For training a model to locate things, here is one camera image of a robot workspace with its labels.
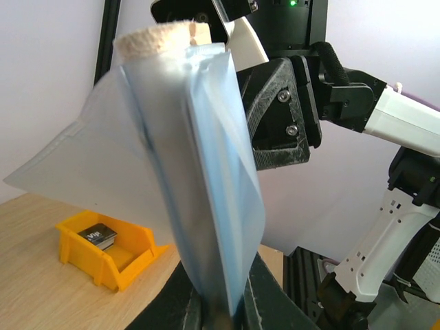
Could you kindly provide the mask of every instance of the yellow bin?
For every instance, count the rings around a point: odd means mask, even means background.
[[[103,223],[118,235],[105,251],[77,233]],[[60,260],[93,277],[96,285],[125,290],[168,246],[156,246],[153,231],[132,223],[84,211],[56,225],[61,231]]]

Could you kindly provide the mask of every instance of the screw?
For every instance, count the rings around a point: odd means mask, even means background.
[[[288,90],[284,89],[278,93],[277,98],[281,103],[286,103],[290,100],[290,93]]]
[[[257,3],[256,1],[253,1],[253,2],[250,4],[250,9],[251,9],[252,12],[255,12],[256,10],[258,10],[258,9],[259,9],[259,5],[258,5],[258,3]]]
[[[197,15],[195,15],[195,20],[199,23],[207,23],[208,15],[204,12],[200,12]]]
[[[296,134],[298,134],[298,127],[296,125],[290,125],[286,127],[286,134],[290,136],[295,136]]]

